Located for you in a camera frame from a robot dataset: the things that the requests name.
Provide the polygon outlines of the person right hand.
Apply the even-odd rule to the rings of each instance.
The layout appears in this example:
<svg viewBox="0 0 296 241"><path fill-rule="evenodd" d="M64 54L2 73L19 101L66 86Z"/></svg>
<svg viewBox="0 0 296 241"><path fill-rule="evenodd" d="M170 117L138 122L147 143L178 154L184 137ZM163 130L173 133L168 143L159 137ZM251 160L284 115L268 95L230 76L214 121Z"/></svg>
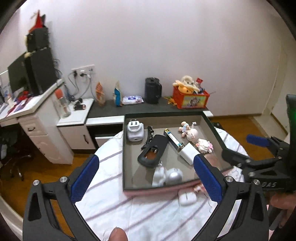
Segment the person right hand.
<svg viewBox="0 0 296 241"><path fill-rule="evenodd" d="M278 193L278 194L275 194L271 198L270 204L273 207L286 210L286 215L285 215L285 217L283 218L282 221L287 222L287 220L289 219L289 217L292 214L292 212L293 212L293 210L295 208L295 205L296 205L295 193L291 193L291 194Z"/></svg>

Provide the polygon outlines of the person left hand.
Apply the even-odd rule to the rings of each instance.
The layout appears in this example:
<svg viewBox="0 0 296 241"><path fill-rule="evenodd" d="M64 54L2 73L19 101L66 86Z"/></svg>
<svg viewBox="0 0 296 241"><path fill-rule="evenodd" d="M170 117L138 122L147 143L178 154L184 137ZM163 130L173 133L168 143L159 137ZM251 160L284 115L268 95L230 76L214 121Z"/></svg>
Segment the person left hand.
<svg viewBox="0 0 296 241"><path fill-rule="evenodd" d="M128 237L123 229L115 227L110 233L108 241L128 241Z"/></svg>

